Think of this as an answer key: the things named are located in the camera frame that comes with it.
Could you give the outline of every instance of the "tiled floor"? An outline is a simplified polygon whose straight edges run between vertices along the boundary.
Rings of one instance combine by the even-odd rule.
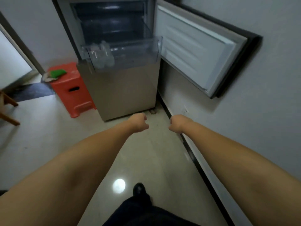
[[[0,120],[0,189],[9,189],[72,144],[126,119],[105,123],[97,110],[72,119],[57,95],[20,102],[8,113],[21,125]],[[227,225],[180,138],[168,130],[163,108],[146,114],[149,130],[126,141],[79,225],[102,225],[137,182],[145,185],[156,206],[197,224]],[[117,179],[126,183],[120,194],[112,189]]]

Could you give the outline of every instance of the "stool handle hole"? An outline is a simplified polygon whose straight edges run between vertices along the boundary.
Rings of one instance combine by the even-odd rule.
[[[76,91],[76,90],[79,90],[79,86],[76,86],[76,87],[73,87],[73,88],[69,89],[69,92]]]

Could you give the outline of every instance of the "black baseboard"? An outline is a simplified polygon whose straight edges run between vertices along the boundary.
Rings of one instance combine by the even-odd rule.
[[[168,118],[171,118],[171,114],[167,108],[167,106],[165,105],[163,99],[161,98],[160,94],[157,92],[157,100],[161,103],[162,107],[164,108]],[[218,195],[216,194],[213,186],[211,185],[208,177],[206,176],[205,172],[203,171],[201,165],[199,164],[197,158],[195,157],[194,153],[192,152],[190,146],[188,145],[187,141],[185,140],[184,136],[182,134],[180,134],[182,140],[183,140],[183,145],[186,148],[186,151],[188,152],[190,158],[192,159],[195,167],[197,168],[199,174],[201,175],[203,181],[205,182],[209,192],[211,193],[213,199],[215,200],[220,212],[222,213],[222,215],[224,216],[226,222],[228,223],[229,226],[235,226],[235,224],[233,223],[231,217],[229,216],[227,210],[225,209],[223,203],[221,202],[220,198],[218,197]]]

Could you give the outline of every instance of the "black pants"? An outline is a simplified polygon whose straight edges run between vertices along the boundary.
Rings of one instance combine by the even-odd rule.
[[[125,200],[103,226],[133,225],[188,225],[197,224],[184,220],[164,209],[152,205],[148,194],[141,194]]]

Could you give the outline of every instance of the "wooden chair leg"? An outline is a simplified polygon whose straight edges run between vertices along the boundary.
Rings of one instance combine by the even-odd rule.
[[[0,118],[2,118],[3,120],[13,124],[14,126],[20,125],[19,121],[14,120],[13,118],[10,118],[9,116],[3,114],[0,112]]]
[[[0,94],[3,94],[4,95],[4,102],[7,104],[11,104],[13,105],[14,107],[18,106],[19,104],[12,98],[10,98],[9,96],[7,96],[3,91],[0,91]]]

